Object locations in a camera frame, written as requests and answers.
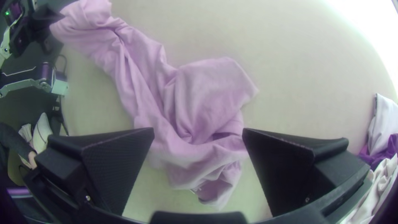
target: white object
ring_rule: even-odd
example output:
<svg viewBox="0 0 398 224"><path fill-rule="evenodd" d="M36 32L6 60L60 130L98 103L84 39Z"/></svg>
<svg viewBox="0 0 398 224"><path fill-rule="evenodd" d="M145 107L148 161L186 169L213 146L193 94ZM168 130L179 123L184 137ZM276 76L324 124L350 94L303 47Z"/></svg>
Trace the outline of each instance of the white object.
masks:
<svg viewBox="0 0 398 224"><path fill-rule="evenodd" d="M30 145L32 145L32 132L31 132L31 129L32 129L32 125L31 124L25 124L18 131L18 134L20 136L22 136L22 138L25 139L25 141L27 143L29 143ZM19 158L21 159L22 163L25 164L28 168L32 168L32 166L30 165L29 161L26 161L21 156L19 156Z"/></svg>
<svg viewBox="0 0 398 224"><path fill-rule="evenodd" d="M341 224L367 224L371 221L396 180L398 174L397 164L397 154L392 159L386 158L379 164L374 171L373 184L369 191Z"/></svg>
<svg viewBox="0 0 398 224"><path fill-rule="evenodd" d="M398 133L398 105L377 93L374 106L374 117L368 129L371 156L387 148L390 135Z"/></svg>
<svg viewBox="0 0 398 224"><path fill-rule="evenodd" d="M47 148L47 138L52 133L49 119L46 113L42 113L33 131L33 148L36 150L37 154Z"/></svg>

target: crumpled cloth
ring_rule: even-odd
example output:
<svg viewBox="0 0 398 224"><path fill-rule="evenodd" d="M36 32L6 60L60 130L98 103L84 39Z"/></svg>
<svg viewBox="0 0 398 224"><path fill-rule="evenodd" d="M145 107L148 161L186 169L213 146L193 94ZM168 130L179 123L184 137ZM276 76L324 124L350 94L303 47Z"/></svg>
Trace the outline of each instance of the crumpled cloth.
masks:
<svg viewBox="0 0 398 224"><path fill-rule="evenodd" d="M248 75L230 58L172 67L160 43L111 16L108 0L80 0L61 13L53 35L113 79L135 128L154 128L150 163L167 170L173 188L222 208L248 157L240 109L257 93Z"/></svg>
<svg viewBox="0 0 398 224"><path fill-rule="evenodd" d="M392 134L388 139L387 148L383 151L371 156L369 155L368 145L365 145L358 156L369 164L372 170L375 170L382 160L391 159L396 153L398 153L398 134Z"/></svg>
<svg viewBox="0 0 398 224"><path fill-rule="evenodd" d="M371 156L386 149L390 135L398 133L398 105L378 93L374 100L374 117L369 125L367 143Z"/></svg>
<svg viewBox="0 0 398 224"><path fill-rule="evenodd" d="M353 211L341 221L341 224L367 224L378 212L390 193L398 174L398 158L395 154L391 159L380 162L374 172L370 171L372 186L361 198Z"/></svg>

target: purple fabric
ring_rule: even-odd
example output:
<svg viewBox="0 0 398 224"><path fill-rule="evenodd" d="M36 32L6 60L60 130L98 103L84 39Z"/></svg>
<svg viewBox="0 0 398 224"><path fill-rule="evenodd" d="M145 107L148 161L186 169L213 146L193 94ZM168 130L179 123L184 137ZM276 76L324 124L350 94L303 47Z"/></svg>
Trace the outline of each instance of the purple fabric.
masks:
<svg viewBox="0 0 398 224"><path fill-rule="evenodd" d="M398 134L392 134L388 139L387 148L383 151L371 156L369 155L368 146L365 145L358 156L369 164L372 170L375 170L383 159L391 159L396 153L398 153Z"/></svg>
<svg viewBox="0 0 398 224"><path fill-rule="evenodd" d="M172 67L160 43L111 16L108 0L80 0L61 13L53 35L111 76L135 128L154 128L152 166L167 170L173 188L223 207L248 157L240 109L257 89L243 69L230 58Z"/></svg>

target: purple cloth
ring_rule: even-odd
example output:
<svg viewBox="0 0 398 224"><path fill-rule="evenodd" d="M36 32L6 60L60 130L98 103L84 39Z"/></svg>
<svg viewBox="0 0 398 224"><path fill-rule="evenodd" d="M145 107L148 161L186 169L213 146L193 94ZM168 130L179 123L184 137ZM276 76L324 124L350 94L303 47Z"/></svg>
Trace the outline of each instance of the purple cloth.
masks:
<svg viewBox="0 0 398 224"><path fill-rule="evenodd" d="M61 13L53 35L111 76L135 128L154 128L150 163L167 170L173 188L222 208L248 157L240 109L257 93L248 75L230 58L172 67L160 43L111 16L108 0L80 0Z"/></svg>
<svg viewBox="0 0 398 224"><path fill-rule="evenodd" d="M369 164L372 170L375 170L383 159L391 159L396 153L398 153L398 134L392 134L388 139L387 148L383 151L371 156L369 155L368 146L365 145L358 156Z"/></svg>

